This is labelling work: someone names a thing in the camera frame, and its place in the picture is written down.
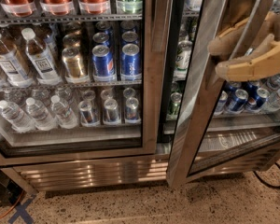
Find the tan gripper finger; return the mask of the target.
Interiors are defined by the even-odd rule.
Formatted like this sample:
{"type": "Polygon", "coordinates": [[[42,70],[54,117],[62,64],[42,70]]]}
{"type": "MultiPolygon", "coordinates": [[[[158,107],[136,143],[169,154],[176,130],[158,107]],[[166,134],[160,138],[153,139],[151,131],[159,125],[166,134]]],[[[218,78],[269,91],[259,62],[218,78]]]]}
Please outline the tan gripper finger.
{"type": "MultiPolygon", "coordinates": [[[[252,43],[253,48],[256,48],[268,34],[273,33],[273,23],[275,22],[276,17],[277,15],[271,11],[267,14],[257,33],[256,38],[252,43]]],[[[213,40],[209,42],[207,47],[208,52],[212,56],[230,55],[235,49],[235,46],[239,41],[247,22],[248,18],[245,18],[217,35],[213,40]]]]}
{"type": "Polygon", "coordinates": [[[280,73],[280,41],[269,34],[248,56],[221,62],[216,74],[227,81],[254,81],[280,73]]]}

